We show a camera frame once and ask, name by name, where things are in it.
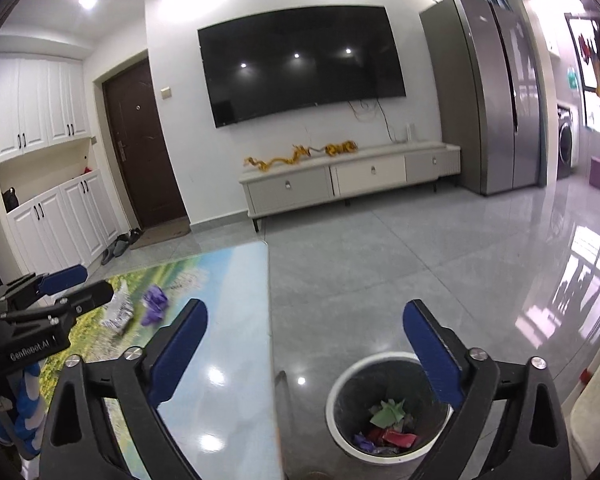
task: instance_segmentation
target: black tv screen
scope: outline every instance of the black tv screen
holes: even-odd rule
[[[405,95],[384,7],[277,10],[202,28],[198,37],[216,127]]]

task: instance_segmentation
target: window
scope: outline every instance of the window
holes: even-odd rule
[[[584,91],[584,123],[600,132],[600,17],[566,14]]]

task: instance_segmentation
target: yellow dragon decoration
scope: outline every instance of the yellow dragon decoration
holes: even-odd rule
[[[244,165],[246,166],[247,164],[251,164],[260,171],[269,171],[269,168],[276,162],[284,162],[285,164],[289,164],[291,166],[293,164],[297,164],[302,156],[311,156],[312,152],[324,152],[329,156],[336,156],[341,153],[354,153],[357,150],[358,145],[353,142],[353,140],[345,140],[341,144],[327,144],[321,148],[312,148],[311,146],[306,148],[304,146],[294,145],[294,154],[291,156],[291,158],[277,156],[272,158],[269,162],[265,162],[264,160],[258,160],[257,158],[248,156],[244,159]]]

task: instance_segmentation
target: glossy floor tile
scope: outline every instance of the glossy floor tile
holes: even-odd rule
[[[290,480],[399,480],[342,452],[324,407],[334,381],[368,355],[410,351],[404,304],[422,299],[468,347],[494,359],[544,357],[560,399],[600,346],[600,191],[573,176],[552,188],[481,197],[451,184],[393,190],[127,251],[90,280],[264,239],[269,246],[276,409]],[[494,403],[463,479],[490,448]]]

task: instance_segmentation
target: refrigerator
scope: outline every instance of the refrigerator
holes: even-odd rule
[[[538,184],[538,81],[518,17],[485,0],[442,0],[420,21],[442,138],[461,148],[460,183],[483,195]]]

